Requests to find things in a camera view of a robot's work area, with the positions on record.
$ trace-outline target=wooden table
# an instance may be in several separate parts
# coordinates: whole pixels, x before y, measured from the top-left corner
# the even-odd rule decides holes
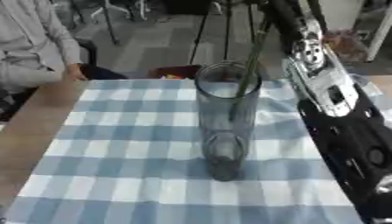
[[[392,76],[373,76],[392,98]],[[41,87],[0,133],[0,205],[8,207],[41,159],[87,82]]]

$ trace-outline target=gray floor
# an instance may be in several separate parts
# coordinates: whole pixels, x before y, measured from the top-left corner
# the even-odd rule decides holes
[[[115,33],[121,40],[120,46],[114,46],[103,18],[98,17],[98,24],[91,21],[74,32],[78,37],[92,39],[99,46],[98,64],[131,78],[145,77],[156,67],[187,65],[193,41],[196,37],[201,17],[168,17],[154,10],[148,21],[132,22],[121,13],[110,13],[114,21]],[[195,64],[207,65],[222,60],[224,49],[225,17],[215,11],[207,20],[206,29],[199,45]],[[255,11],[255,22],[261,21],[262,14]],[[229,59],[244,61],[249,52],[250,34],[248,14],[245,6],[234,8],[233,25],[230,35]],[[281,69],[282,55],[276,31],[269,34],[260,61],[267,67],[267,79],[283,76]],[[392,38],[386,44],[373,63],[356,63],[347,68],[357,74],[378,75],[392,74]]]

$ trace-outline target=person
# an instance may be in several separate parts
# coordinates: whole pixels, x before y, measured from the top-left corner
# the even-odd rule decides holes
[[[78,43],[48,0],[0,0],[0,29],[0,88],[12,95],[12,110],[18,110],[36,87],[65,75],[76,81],[126,79],[81,64]]]

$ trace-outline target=tripod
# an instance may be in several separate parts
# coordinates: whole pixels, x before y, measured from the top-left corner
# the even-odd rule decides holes
[[[224,42],[224,54],[223,54],[223,60],[228,60],[228,47],[229,47],[229,38],[230,38],[230,29],[231,29],[231,18],[233,16],[233,0],[226,0],[226,33],[225,33],[225,42]],[[255,39],[255,30],[253,26],[253,15],[252,15],[252,8],[251,4],[248,4],[248,19],[249,19],[249,27],[250,27],[250,33],[251,33],[251,40],[252,42]],[[209,11],[206,13],[206,15],[203,16],[203,19],[201,21],[200,27],[199,27],[199,32],[194,40],[194,48],[192,51],[192,56],[191,59],[189,60],[189,64],[193,64],[194,57],[196,56],[196,52],[199,48],[201,36],[203,34],[204,28],[206,26],[207,18],[208,18]]]

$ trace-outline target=glass rim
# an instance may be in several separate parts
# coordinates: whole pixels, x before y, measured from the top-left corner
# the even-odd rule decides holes
[[[234,97],[220,97],[220,96],[208,93],[206,90],[204,90],[200,86],[200,75],[199,74],[205,72],[207,69],[215,69],[216,67],[225,66],[225,65],[234,65],[234,66],[239,66],[242,69],[245,69],[245,66],[241,62],[233,61],[233,60],[223,60],[222,62],[215,63],[210,66],[204,66],[197,72],[196,77],[194,79],[196,89],[206,97],[213,97],[213,98],[222,99],[222,100],[236,100],[236,99],[245,98],[248,95],[252,95],[254,92],[256,92],[258,89],[260,89],[260,87],[262,86],[262,83],[263,83],[262,76],[260,74],[257,74],[256,75],[257,83],[255,84],[255,86],[252,88],[251,91],[249,91],[248,93],[246,93],[242,97],[236,97],[236,96],[234,96]]]

